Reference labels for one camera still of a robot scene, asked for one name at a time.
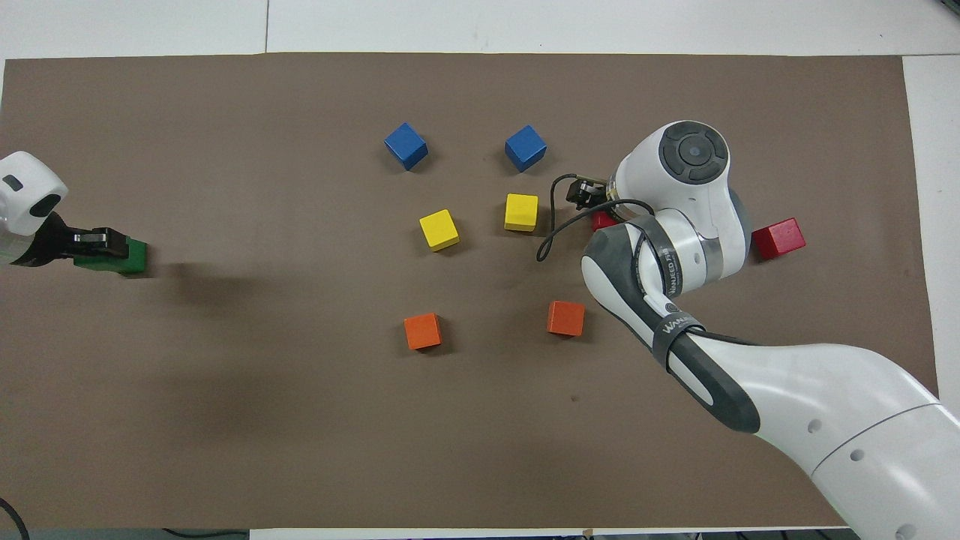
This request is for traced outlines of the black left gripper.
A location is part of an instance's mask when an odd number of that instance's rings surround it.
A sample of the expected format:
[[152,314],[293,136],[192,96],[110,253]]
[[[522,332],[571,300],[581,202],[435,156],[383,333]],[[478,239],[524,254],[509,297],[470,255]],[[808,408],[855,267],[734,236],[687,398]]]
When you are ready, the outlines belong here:
[[72,228],[58,212],[51,212],[39,226],[25,253],[11,261],[13,266],[39,267],[59,259],[75,257],[107,257],[126,260],[130,255],[129,236],[111,228],[95,228],[90,232],[90,247],[75,240],[89,230]]

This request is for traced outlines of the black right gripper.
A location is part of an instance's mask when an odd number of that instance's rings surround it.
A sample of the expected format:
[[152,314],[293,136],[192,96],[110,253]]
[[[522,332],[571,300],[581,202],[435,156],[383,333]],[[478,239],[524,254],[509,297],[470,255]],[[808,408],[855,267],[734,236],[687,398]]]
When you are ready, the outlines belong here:
[[567,188],[566,201],[573,204],[576,211],[582,211],[586,215],[606,212],[607,203],[610,202],[607,195],[608,184],[603,178],[582,175]]

